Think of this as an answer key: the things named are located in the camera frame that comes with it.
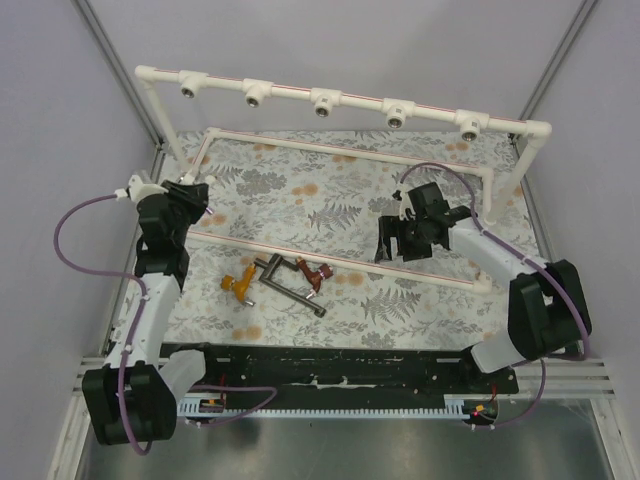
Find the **orange clamp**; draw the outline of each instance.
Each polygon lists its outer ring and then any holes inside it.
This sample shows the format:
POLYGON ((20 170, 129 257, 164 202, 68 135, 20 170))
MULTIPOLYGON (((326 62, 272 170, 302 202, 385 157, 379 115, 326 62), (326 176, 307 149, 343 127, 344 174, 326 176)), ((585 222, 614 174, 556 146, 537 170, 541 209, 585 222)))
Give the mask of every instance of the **orange clamp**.
POLYGON ((240 303, 253 305, 253 302, 245 298, 245 295, 255 274, 256 266, 252 263, 244 271, 242 280, 236 281, 231 275, 225 275, 222 282, 220 282, 220 287, 228 292, 233 292, 240 303))

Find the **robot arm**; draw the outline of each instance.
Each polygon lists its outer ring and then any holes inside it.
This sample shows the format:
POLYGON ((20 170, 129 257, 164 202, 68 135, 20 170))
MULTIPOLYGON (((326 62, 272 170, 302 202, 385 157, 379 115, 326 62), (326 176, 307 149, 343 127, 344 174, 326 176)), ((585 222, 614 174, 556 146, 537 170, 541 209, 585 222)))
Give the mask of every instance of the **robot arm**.
MULTIPOLYGON (((391 260, 394 251, 404 261, 429 258, 432 245, 440 245, 472 260, 509 291, 507 328, 467 349, 470 375, 533 361, 580 340, 575 320, 558 292, 535 269, 483 235, 474 225, 469 208, 450 208, 435 183, 404 193, 401 205, 403 211, 398 216, 379 219, 376 261, 391 260)), ((566 260, 548 263, 539 257, 529 258, 546 265, 545 270, 567 292, 591 333, 575 267, 566 260)))
MULTIPOLYGON (((174 353, 158 371, 160 347, 169 315, 178 301, 189 267, 184 248, 187 230, 207 209, 208 186, 156 185, 146 174, 135 174, 129 188, 116 192, 136 204, 142 236, 136 245, 135 275, 147 287, 145 308, 135 321, 135 308, 125 332, 135 327, 130 346, 119 339, 99 370, 85 374, 82 391, 98 441, 126 443, 117 398, 117 376, 123 351, 127 417, 139 442, 170 438, 175 430, 177 403, 205 374, 204 354, 196 350, 174 353)), ((134 304, 141 300, 136 292, 134 304)))

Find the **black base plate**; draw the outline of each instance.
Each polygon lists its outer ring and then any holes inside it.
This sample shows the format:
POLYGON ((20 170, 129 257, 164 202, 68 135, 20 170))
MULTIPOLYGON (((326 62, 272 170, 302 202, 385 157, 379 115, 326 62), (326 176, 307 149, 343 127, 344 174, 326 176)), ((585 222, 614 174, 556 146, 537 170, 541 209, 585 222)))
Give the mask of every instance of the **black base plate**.
MULTIPOLYGON (((442 408, 445 394, 491 394, 492 385, 500 394, 518 393, 510 368, 470 383, 459 368, 458 351, 174 343, 163 344, 161 356, 185 349, 205 353, 206 374, 199 383, 278 388, 278 395, 266 409, 442 408), (319 389, 316 382, 363 388, 319 389)), ((262 398, 264 393, 228 394, 227 408, 250 408, 262 398)))

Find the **floral tablecloth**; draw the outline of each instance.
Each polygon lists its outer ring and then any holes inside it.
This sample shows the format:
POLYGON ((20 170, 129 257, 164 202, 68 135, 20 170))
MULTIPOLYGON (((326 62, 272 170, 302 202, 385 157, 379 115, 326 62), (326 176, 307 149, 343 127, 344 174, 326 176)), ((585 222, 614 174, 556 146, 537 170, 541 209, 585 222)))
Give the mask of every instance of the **floral tablecloth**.
MULTIPOLYGON (((494 192, 515 162, 514 151, 502 134, 483 134, 470 144, 462 142, 458 133, 266 134, 491 166, 496 173, 494 192)), ((180 139, 187 156, 193 159, 201 145, 202 132, 182 133, 180 139)), ((391 194, 405 168, 354 157, 216 140, 202 166, 203 176, 217 177, 210 189, 214 214, 205 215, 195 229, 371 261, 377 246, 377 218, 396 214, 397 205, 391 194)), ((167 155, 161 178, 176 180, 179 173, 177 162, 167 155)), ((467 177, 479 192, 480 179, 467 177)), ((464 187, 445 172, 417 171, 408 183, 417 186, 428 181, 438 182, 451 206, 468 204, 464 187)), ((521 190, 492 230, 526 253, 537 253, 521 190)), ((189 240, 187 248, 191 256, 189 276, 169 320, 165 340, 170 342, 459 349, 506 324, 506 292, 497 286, 489 295, 475 295, 344 269, 335 269, 335 276, 323 284, 321 294, 314 300, 328 310, 324 318, 314 316, 311 310, 257 279, 249 290, 256 306, 246 307, 220 289, 220 280, 226 274, 241 277, 255 254, 195 240, 189 240)), ((434 247, 432 259, 403 267, 463 279, 473 279, 478 274, 473 262, 439 247, 434 247)), ((276 277, 278 282, 297 288, 300 293, 308 291, 301 273, 281 270, 276 277)), ((136 288, 129 286, 115 338, 123 335, 123 319, 135 306, 136 288)))

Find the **white pvc pipe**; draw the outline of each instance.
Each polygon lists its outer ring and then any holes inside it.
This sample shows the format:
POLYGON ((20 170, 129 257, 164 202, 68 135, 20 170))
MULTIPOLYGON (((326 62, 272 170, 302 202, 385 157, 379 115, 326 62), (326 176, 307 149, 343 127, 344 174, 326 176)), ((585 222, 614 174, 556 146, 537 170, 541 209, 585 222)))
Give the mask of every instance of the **white pvc pipe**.
POLYGON ((207 135, 212 132, 217 138, 228 140, 238 140, 242 142, 264 143, 266 145, 274 145, 276 147, 295 148, 298 150, 307 150, 311 152, 326 153, 329 155, 345 155, 366 160, 380 161, 386 163, 395 163, 399 165, 416 165, 421 162, 434 162, 446 165, 453 171, 463 174, 476 175, 482 179, 482 214, 487 223, 491 223, 487 219, 488 213, 491 211, 493 196, 493 169, 490 167, 476 167, 473 165, 464 165, 459 163, 446 163, 437 160, 427 160, 419 157, 410 157, 404 155, 392 155, 389 153, 376 153, 368 150, 360 150, 357 148, 336 147, 334 145, 325 145, 322 143, 302 142, 299 140, 285 140, 277 137, 268 137, 265 135, 255 135, 252 133, 232 132, 230 130, 222 130, 210 128, 207 135))
POLYGON ((487 124, 489 130, 498 132, 515 133, 516 135, 524 135, 527 133, 527 122, 520 120, 511 120, 508 118, 489 117, 487 124))
POLYGON ((202 160, 204 156, 207 154, 207 150, 209 150, 209 145, 217 138, 215 129, 207 129, 205 133, 204 139, 202 140, 202 144, 200 145, 200 150, 198 150, 198 154, 193 159, 193 165, 191 166, 191 170, 189 171, 194 177, 198 176, 200 172, 200 165, 202 164, 202 160))
POLYGON ((493 225, 488 218, 493 208, 493 180, 493 168, 486 168, 482 175, 482 218, 490 225, 493 225))
POLYGON ((292 248, 277 247, 274 245, 266 245, 249 240, 240 240, 236 238, 225 237, 222 235, 215 235, 212 233, 196 232, 193 230, 189 230, 189 232, 187 233, 187 238, 193 240, 201 240, 207 243, 212 243, 214 245, 240 248, 244 250, 251 250, 253 252, 267 253, 270 255, 277 253, 286 257, 302 257, 310 262, 328 263, 332 267, 345 268, 347 270, 356 270, 366 273, 376 273, 378 275, 404 278, 406 280, 413 280, 415 282, 428 283, 432 285, 441 285, 444 287, 459 288, 473 293, 488 293, 488 291, 490 291, 490 281, 489 290, 487 290, 487 278, 482 278, 482 276, 481 280, 476 282, 467 280, 456 280, 454 278, 441 277, 439 275, 414 272, 402 268, 385 267, 382 265, 376 265, 374 263, 360 262, 358 260, 347 260, 345 258, 333 257, 321 253, 311 253, 305 252, 303 250, 295 250, 292 248))
POLYGON ((446 108, 429 107, 428 105, 416 105, 413 110, 413 116, 452 123, 453 119, 456 116, 456 112, 455 110, 448 110, 446 108))
POLYGON ((495 223, 500 215, 502 215, 507 208, 507 202, 511 199, 513 191, 520 185, 520 182, 524 178, 525 173, 529 169, 531 162, 536 158, 539 147, 531 140, 527 143, 518 163, 513 166, 513 170, 507 179, 507 182, 498 192, 498 196, 494 199, 489 214, 486 215, 488 223, 495 223))
POLYGON ((311 90, 307 88, 285 87, 284 85, 274 85, 273 87, 271 87, 271 96, 309 101, 311 99, 311 90))
POLYGON ((178 140, 178 136, 173 129, 173 125, 171 125, 171 120, 169 120, 169 116, 167 115, 167 112, 165 111, 164 106, 160 101, 158 92, 156 92, 156 89, 153 87, 152 83, 146 84, 144 86, 144 90, 145 92, 147 92, 147 97, 149 98, 151 108, 153 108, 154 112, 156 112, 156 117, 158 117, 160 128, 162 128, 162 131, 167 137, 169 145, 171 146, 171 150, 173 151, 173 154, 180 164, 180 168, 183 172, 188 172, 191 169, 191 165, 189 165, 189 162, 187 162, 187 159, 184 156, 182 144, 180 143, 180 140, 178 140))
POLYGON ((376 112, 382 111, 382 100, 379 98, 360 97, 358 95, 351 95, 343 93, 340 96, 340 105, 347 107, 366 108, 367 110, 374 110, 376 112))
MULTIPOLYGON (((223 88, 227 90, 242 91, 243 80, 237 78, 224 78, 208 75, 203 72, 188 72, 189 74, 203 76, 202 87, 209 88, 223 88)), ((180 83, 180 72, 175 70, 161 70, 154 69, 153 67, 139 66, 136 68, 136 75, 138 78, 145 82, 172 82, 180 83)), ((301 87, 290 87, 286 85, 273 85, 271 95, 274 97, 291 98, 294 100, 310 100, 311 89, 301 87)), ((406 100, 399 100, 404 103, 413 103, 406 100)), ((367 110, 382 111, 383 99, 364 97, 360 95, 352 95, 349 93, 341 93, 336 104, 344 105, 348 107, 364 108, 367 110)), ((456 110, 450 110, 446 108, 432 107, 429 105, 415 105, 413 109, 414 117, 427 118, 430 120, 437 120, 441 122, 453 123, 456 117, 456 110)), ((520 120, 511 120, 500 117, 489 117, 487 123, 488 130, 495 130, 505 133, 515 133, 517 135, 523 135, 533 132, 535 128, 533 124, 536 122, 523 122, 520 120)), ((544 132, 547 130, 546 126, 541 125, 542 128, 536 133, 539 136, 544 136, 544 132)))
POLYGON ((204 86, 209 88, 224 88, 225 90, 242 91, 242 80, 235 78, 212 77, 207 75, 204 86))
POLYGON ((226 138, 228 140, 238 140, 241 142, 264 143, 276 147, 295 148, 298 150, 308 150, 311 152, 327 153, 329 155, 344 155, 348 157, 364 158, 366 160, 374 160, 378 162, 396 163, 399 165, 416 165, 421 162, 433 162, 445 165, 451 170, 458 173, 468 173, 483 177, 488 171, 493 173, 489 167, 476 167, 474 165, 465 165, 461 163, 447 163, 438 160, 431 160, 419 157, 411 157, 404 155, 393 155, 390 153, 370 152, 369 150, 360 150, 349 147, 336 147, 334 145, 325 145, 322 143, 303 142, 300 140, 286 140, 277 137, 268 137, 265 135, 255 135, 253 133, 233 132, 231 130, 217 130, 218 138, 226 138))

